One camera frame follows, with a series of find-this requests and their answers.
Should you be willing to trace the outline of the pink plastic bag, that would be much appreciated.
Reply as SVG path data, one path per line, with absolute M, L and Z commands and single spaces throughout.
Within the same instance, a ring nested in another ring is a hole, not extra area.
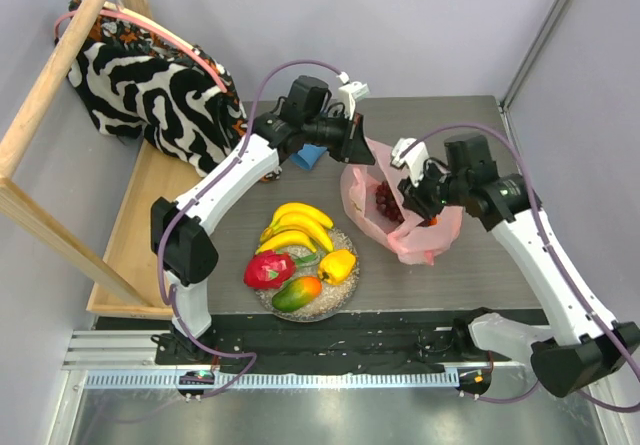
M 458 238 L 463 209 L 446 207 L 437 215 L 439 222 L 428 226 L 418 214 L 402 206 L 397 190 L 399 182 L 408 176 L 391 165 L 392 147 L 369 139 L 367 144 L 376 160 L 374 165 L 348 165 L 340 179 L 341 199 L 347 217 L 366 236 L 393 252 L 408 265 L 432 265 L 435 257 L 446 252 Z M 376 209 L 375 190 L 383 181 L 391 187 L 404 222 L 397 224 L 383 217 Z

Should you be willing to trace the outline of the yellow fake banana bunch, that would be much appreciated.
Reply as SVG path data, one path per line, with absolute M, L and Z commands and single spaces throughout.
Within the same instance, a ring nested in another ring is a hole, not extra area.
M 274 212 L 271 223 L 262 232 L 259 251 L 263 251 L 266 243 L 278 234 L 297 231 L 324 251 L 333 252 L 333 241 L 328 233 L 333 227 L 332 219 L 320 209 L 301 202 L 285 203 Z

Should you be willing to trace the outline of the single yellow fake banana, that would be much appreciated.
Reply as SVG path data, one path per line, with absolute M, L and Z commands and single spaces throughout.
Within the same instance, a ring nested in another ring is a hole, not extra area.
M 311 238 L 299 230 L 289 230 L 278 233 L 267 239 L 256 250 L 255 254 L 260 254 L 268 250 L 276 251 L 290 246 L 300 246 L 308 249 L 312 254 L 317 252 L 317 248 Z

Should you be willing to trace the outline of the yellow fake bell pepper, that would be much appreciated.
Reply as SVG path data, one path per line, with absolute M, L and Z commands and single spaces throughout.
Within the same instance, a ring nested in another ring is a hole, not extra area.
M 356 263 L 357 258 L 350 250 L 333 251 L 319 262 L 318 278 L 333 286 L 340 285 L 349 277 Z

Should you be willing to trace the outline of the red fake dragon fruit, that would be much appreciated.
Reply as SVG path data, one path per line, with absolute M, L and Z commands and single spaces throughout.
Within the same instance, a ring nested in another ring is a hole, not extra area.
M 254 290 L 279 289 L 300 269 L 315 264 L 318 254 L 298 257 L 287 252 L 266 250 L 255 255 L 244 272 L 244 283 Z

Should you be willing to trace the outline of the green orange fake mango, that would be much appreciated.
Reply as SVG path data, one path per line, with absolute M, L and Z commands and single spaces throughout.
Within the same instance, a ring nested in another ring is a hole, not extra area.
M 281 312 L 294 312 L 314 301 L 322 292 L 322 282 L 314 276 L 301 276 L 288 281 L 271 300 Z

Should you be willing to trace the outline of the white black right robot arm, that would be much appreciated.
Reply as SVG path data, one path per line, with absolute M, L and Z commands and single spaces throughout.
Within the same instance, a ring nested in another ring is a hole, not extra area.
M 432 219 L 458 206 L 478 219 L 516 263 L 549 324 L 537 328 L 479 309 L 452 334 L 455 354 L 472 360 L 490 351 L 528 365 L 556 397 L 580 392 L 624 364 L 637 371 L 638 325 L 619 321 L 590 290 L 526 178 L 500 175 L 481 134 L 452 137 L 445 151 L 439 161 L 416 139 L 393 147 L 392 166 L 408 172 L 398 186 L 404 207 Z

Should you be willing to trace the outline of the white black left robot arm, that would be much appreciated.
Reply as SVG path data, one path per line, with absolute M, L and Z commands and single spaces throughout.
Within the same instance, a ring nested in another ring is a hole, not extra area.
M 219 259 L 211 235 L 231 207 L 263 176 L 310 144 L 327 149 L 337 162 L 375 162 L 356 110 L 367 84 L 345 82 L 325 106 L 327 83 L 301 76 L 271 112 L 254 115 L 252 127 L 209 175 L 174 201 L 159 198 L 151 208 L 151 246 L 158 258 L 161 286 L 168 290 L 172 323 L 182 334 L 179 353 L 190 363 L 205 362 L 213 350 L 204 333 L 212 323 L 207 282 Z

